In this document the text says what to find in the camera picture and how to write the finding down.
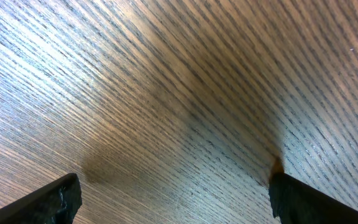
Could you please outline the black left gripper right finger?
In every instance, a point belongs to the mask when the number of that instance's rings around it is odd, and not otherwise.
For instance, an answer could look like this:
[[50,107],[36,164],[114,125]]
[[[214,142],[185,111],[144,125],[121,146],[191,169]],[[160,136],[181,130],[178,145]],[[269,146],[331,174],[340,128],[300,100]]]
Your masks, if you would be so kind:
[[285,174],[269,181],[273,216],[282,224],[358,224],[358,211]]

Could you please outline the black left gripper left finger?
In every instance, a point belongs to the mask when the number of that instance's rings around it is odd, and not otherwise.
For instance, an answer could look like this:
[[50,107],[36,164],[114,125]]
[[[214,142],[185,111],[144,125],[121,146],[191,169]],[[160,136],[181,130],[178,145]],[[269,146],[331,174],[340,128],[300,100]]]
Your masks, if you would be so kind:
[[0,224],[72,223],[81,206],[79,178],[69,173],[0,208]]

